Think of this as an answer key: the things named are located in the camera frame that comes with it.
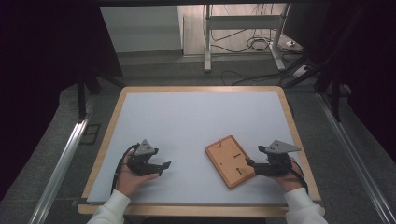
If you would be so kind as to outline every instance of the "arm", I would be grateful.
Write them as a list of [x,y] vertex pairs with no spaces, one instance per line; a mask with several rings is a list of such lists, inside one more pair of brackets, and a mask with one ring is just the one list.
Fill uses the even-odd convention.
[[[300,168],[294,162],[291,164],[292,169],[301,175],[302,171]],[[321,207],[312,202],[297,177],[288,173],[285,176],[271,178],[286,192],[285,199],[289,207],[289,212],[286,213],[286,220],[289,224],[327,223],[323,218],[324,214]]]
[[126,166],[128,158],[132,155],[129,152],[123,159],[122,167],[119,173],[119,179],[116,189],[113,190],[108,201],[100,206],[88,222],[89,224],[118,224],[123,223],[123,213],[128,206],[130,197],[143,183],[157,178],[158,174],[138,176]]

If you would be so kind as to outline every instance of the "hand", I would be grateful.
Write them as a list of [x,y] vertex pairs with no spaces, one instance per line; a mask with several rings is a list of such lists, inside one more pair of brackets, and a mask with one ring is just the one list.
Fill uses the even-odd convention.
[[[291,168],[297,172],[297,174],[299,175],[303,175],[302,171],[300,170],[300,167],[298,167],[298,165],[295,163],[296,160],[293,157],[290,157],[291,160]],[[289,192],[292,191],[294,189],[299,189],[302,188],[303,185],[300,183],[300,180],[293,174],[291,174],[290,172],[288,172],[286,175],[284,176],[271,176],[271,179],[274,179],[277,184],[283,189],[285,190],[285,192]]]
[[127,197],[131,197],[135,191],[137,191],[143,183],[155,179],[159,174],[151,174],[151,175],[143,175],[139,176],[134,174],[126,165],[129,157],[133,154],[133,151],[130,151],[123,158],[122,166],[120,168],[119,179],[116,186],[116,190],[121,192]]

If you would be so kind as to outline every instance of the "gray carpet floor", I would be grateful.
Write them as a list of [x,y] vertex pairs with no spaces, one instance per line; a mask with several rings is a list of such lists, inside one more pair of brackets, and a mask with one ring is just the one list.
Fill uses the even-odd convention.
[[[221,86],[231,85],[244,77],[276,73],[275,64],[267,54],[214,57],[211,73],[204,72],[202,58],[183,58],[178,53],[168,52],[155,55],[123,54],[120,55],[120,64],[124,77],[118,79],[130,86]],[[276,85],[279,82],[278,77],[267,78],[255,78],[238,84]],[[90,219],[90,216],[78,213],[77,204],[81,203],[80,196],[120,95],[120,88],[98,79],[101,92],[97,95],[87,93],[87,97],[94,97],[95,105],[86,135],[81,139],[46,223],[85,223]],[[285,93],[326,209],[325,218],[334,224],[381,223],[318,102],[313,90],[315,79],[311,77],[294,88],[286,89]],[[395,208],[395,163],[354,115],[347,98],[341,99],[340,116],[371,175],[391,207]],[[46,134],[5,199],[0,202],[0,223],[29,221],[77,118],[77,88],[72,86],[62,92],[60,106]],[[286,223],[286,220],[283,217],[267,218],[267,223]]]

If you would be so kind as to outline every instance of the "wooden floor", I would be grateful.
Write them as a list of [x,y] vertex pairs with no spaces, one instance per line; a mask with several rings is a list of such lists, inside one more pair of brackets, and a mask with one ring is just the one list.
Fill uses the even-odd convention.
[[[279,15],[283,10],[284,4],[244,4],[244,5],[214,5],[211,8],[212,15]],[[204,54],[205,48],[205,6],[180,6],[179,13],[183,15],[183,21],[180,29],[183,35],[184,55]],[[269,30],[246,30],[237,35],[233,35],[224,39],[224,36],[232,35],[239,32],[238,30],[213,31],[210,36],[212,45],[211,52],[216,53],[236,53],[248,48],[248,40],[255,36],[265,36],[274,38],[275,31],[270,34]],[[265,49],[265,42],[256,42],[253,47],[255,49]],[[248,49],[243,52],[262,52],[255,49]]]

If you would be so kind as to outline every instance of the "person's left hand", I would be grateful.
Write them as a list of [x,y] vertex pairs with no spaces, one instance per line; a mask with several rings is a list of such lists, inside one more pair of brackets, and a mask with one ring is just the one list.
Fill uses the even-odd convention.
[[142,185],[143,183],[160,176],[159,174],[142,175],[142,176],[134,174],[126,165],[129,157],[133,153],[134,152],[131,150],[123,158],[122,166],[120,168],[118,183],[116,186],[116,190],[118,190],[127,197],[131,197],[134,194],[134,192],[137,191],[140,185]]

